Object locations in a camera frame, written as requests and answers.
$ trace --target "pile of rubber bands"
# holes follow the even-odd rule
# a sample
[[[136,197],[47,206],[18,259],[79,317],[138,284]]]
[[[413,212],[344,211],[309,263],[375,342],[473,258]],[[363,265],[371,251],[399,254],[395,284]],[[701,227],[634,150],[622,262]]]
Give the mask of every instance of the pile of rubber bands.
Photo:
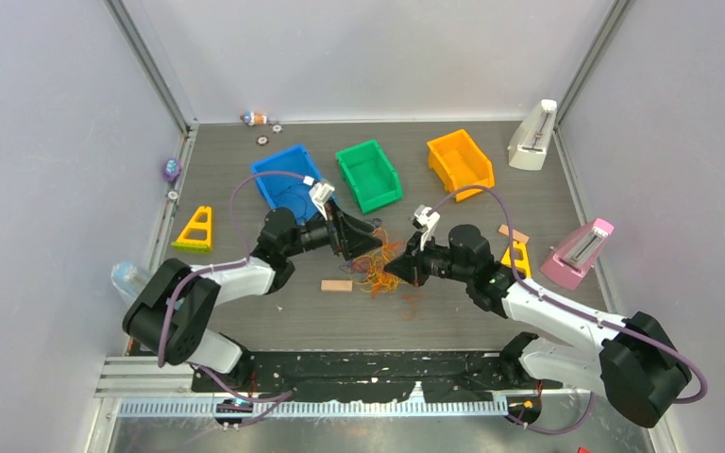
[[[406,283],[404,280],[384,271],[385,264],[398,257],[404,250],[405,242],[390,242],[387,230],[382,227],[380,219],[372,220],[371,224],[375,228],[373,235],[382,240],[382,247],[342,264],[340,269],[349,274],[351,281],[360,286],[361,291],[370,293],[371,298],[375,298],[377,294],[392,293],[399,285]],[[403,294],[403,298],[410,306],[409,312],[403,311],[401,313],[401,317],[405,320],[409,321],[415,317],[417,311],[415,301],[423,298],[420,290],[417,291],[418,295]]]

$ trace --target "worn black surface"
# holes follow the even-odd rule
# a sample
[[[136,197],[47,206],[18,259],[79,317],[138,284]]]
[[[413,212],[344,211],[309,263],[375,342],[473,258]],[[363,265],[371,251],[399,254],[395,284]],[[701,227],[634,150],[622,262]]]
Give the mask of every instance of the worn black surface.
[[[293,401],[389,402],[406,399],[421,381],[425,400],[483,401],[488,391],[533,389],[497,371],[499,357],[484,351],[247,352],[236,371],[222,376],[240,392],[293,390]],[[194,375],[193,391],[222,392],[206,374]]]

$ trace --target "purple toy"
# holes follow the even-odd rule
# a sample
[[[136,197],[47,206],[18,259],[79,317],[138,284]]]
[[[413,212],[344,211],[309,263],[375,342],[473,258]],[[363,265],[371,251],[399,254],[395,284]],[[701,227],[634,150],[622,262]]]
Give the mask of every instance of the purple toy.
[[[162,167],[162,177],[168,182],[177,180],[180,173],[182,173],[182,164],[179,162],[179,159],[170,158],[165,162],[165,166]]]

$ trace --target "blue bin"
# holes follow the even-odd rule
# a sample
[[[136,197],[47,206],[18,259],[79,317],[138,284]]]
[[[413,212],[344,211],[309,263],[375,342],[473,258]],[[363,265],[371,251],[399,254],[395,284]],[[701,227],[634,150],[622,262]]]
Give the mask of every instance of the blue bin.
[[[318,172],[303,144],[297,144],[251,164],[251,173],[254,175],[271,170],[283,170],[321,180],[321,173]],[[255,179],[255,182],[260,194],[272,210],[276,208],[291,210],[299,224],[303,224],[317,212],[315,205],[310,201],[310,188],[294,177],[263,176]]]

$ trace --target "yellow triangular block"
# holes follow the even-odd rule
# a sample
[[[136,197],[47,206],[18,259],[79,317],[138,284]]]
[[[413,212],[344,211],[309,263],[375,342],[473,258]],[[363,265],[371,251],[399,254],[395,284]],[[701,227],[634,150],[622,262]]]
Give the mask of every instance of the yellow triangular block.
[[[204,239],[190,239],[189,236],[194,231],[205,231],[207,236]],[[210,253],[212,251],[212,208],[199,206],[188,225],[171,243],[171,246],[180,252]]]
[[[515,248],[515,253],[521,256],[520,260],[515,260],[515,269],[518,269],[527,278],[532,278],[530,254],[527,253],[527,245],[519,241],[513,241],[513,247]],[[501,257],[501,263],[505,266],[513,267],[510,260],[510,247],[507,247],[507,250],[504,251],[504,256]]]

